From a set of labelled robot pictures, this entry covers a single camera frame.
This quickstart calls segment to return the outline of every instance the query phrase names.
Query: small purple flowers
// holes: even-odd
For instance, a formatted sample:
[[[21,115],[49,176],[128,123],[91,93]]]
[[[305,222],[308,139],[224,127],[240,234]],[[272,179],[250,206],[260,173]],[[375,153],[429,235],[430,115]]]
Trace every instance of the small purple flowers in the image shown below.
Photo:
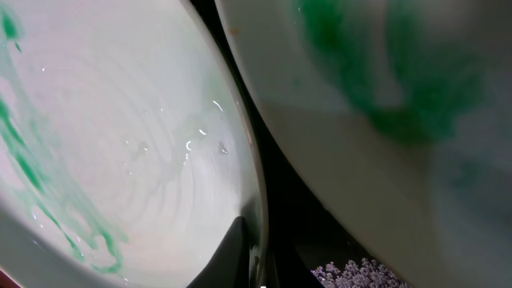
[[[361,268],[350,260],[342,272],[331,262],[311,271],[325,288],[411,288],[377,260],[363,258]]]

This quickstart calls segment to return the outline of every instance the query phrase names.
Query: black object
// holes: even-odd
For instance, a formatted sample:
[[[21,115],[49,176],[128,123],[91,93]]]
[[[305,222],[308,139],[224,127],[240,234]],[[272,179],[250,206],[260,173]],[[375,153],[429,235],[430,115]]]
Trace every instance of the black object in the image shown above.
[[[236,217],[221,244],[188,288],[249,286],[249,239],[246,220]]]

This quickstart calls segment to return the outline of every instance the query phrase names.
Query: white bowl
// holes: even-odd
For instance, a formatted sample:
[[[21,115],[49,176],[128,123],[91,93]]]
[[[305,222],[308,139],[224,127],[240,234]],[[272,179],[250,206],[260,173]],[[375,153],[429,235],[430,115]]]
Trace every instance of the white bowl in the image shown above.
[[[216,3],[276,142],[365,248],[414,287],[510,285],[510,2]]]
[[[0,9],[0,266],[9,276],[25,287],[184,287],[242,208],[259,237],[251,253],[263,256],[257,148],[188,3]]]

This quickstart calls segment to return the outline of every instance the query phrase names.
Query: green stain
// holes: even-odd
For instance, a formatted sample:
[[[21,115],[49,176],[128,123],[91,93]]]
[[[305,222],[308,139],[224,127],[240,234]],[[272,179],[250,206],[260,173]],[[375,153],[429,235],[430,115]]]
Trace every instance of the green stain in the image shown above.
[[[39,178],[37,176],[37,172],[34,170],[33,167],[31,167],[27,161],[24,159],[21,155],[15,155],[16,161],[18,162],[19,166],[22,168],[25,175],[28,177],[30,183],[34,185],[34,187],[39,190],[40,192],[44,193],[42,189],[41,182],[39,181]]]
[[[14,42],[16,49],[21,52],[17,42],[24,35],[20,19],[1,2],[0,13],[4,29],[0,42]],[[51,137],[53,131],[47,125],[46,118],[30,102],[6,46],[0,46],[0,77],[14,92],[18,109],[15,117],[0,94],[0,135],[10,154],[10,164],[17,170],[25,188],[21,191],[10,189],[1,177],[0,187],[16,191],[16,195],[26,204],[28,214],[34,207],[40,208],[60,229],[70,244],[72,255],[79,261],[85,262],[87,259],[64,228],[72,230],[91,249],[98,248],[94,237],[103,237],[109,254],[115,258],[115,264],[108,267],[91,265],[103,274],[118,273],[123,266],[120,244],[128,239],[119,228],[100,215],[67,169],[59,165],[55,156],[58,146],[54,145],[58,141]],[[70,210],[83,217],[87,227],[77,221]]]
[[[2,27],[3,31],[6,33],[7,40],[18,39],[18,29],[16,28],[13,19],[5,12],[2,14],[2,18]]]
[[[349,95],[351,105],[368,111],[374,101],[370,26],[368,15],[359,3],[355,0],[303,0],[302,15],[306,35],[316,49],[326,76],[334,75],[334,82]]]
[[[390,0],[386,50],[404,102],[393,109],[378,106],[365,4],[300,3],[305,35],[319,68],[342,89],[348,103],[388,138],[405,146],[452,138],[458,117],[484,101],[484,60],[455,41],[426,41],[417,7],[407,0]]]

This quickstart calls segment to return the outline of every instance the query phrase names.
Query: green streak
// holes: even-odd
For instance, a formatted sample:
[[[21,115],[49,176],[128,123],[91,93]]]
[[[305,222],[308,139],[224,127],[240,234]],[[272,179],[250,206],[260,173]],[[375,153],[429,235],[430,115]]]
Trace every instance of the green streak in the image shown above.
[[[43,189],[42,189],[42,185],[41,185],[41,183],[40,183],[40,181],[38,179],[38,176],[36,175],[35,170],[26,162],[26,160],[23,158],[23,156],[16,155],[14,157],[16,158],[16,161],[18,161],[18,164],[22,168],[22,170],[25,173],[25,175],[30,180],[30,183],[32,183],[32,185],[34,185],[34,187],[37,190],[39,190],[42,193],[44,193]]]
[[[0,3],[0,15],[4,30],[4,35],[0,35],[0,77],[6,80],[14,92],[16,109],[19,112],[15,117],[0,94],[0,135],[10,154],[10,164],[25,184],[23,190],[15,190],[0,177],[0,189],[15,191],[26,204],[28,214],[35,207],[41,209],[66,237],[73,251],[72,255],[79,261],[84,262],[87,259],[65,229],[75,232],[93,250],[98,248],[95,237],[103,237],[116,262],[108,267],[91,265],[101,273],[116,274],[122,268],[120,244],[127,242],[127,237],[100,215],[85,191],[55,155],[58,147],[52,143],[55,143],[56,136],[52,138],[54,132],[47,125],[47,120],[30,102],[10,58],[10,42],[21,52],[17,42],[24,35],[21,21],[3,3]],[[85,219],[86,227],[70,214],[71,210]]]
[[[418,8],[387,2],[386,49],[404,102],[390,109],[375,102],[366,5],[355,0],[300,0],[304,31],[318,68],[343,97],[388,138],[415,146],[455,135],[455,122],[485,98],[484,60],[456,41],[429,42]]]
[[[6,12],[2,13],[2,18],[2,26],[7,40],[18,39],[18,29],[14,24],[14,20]]]

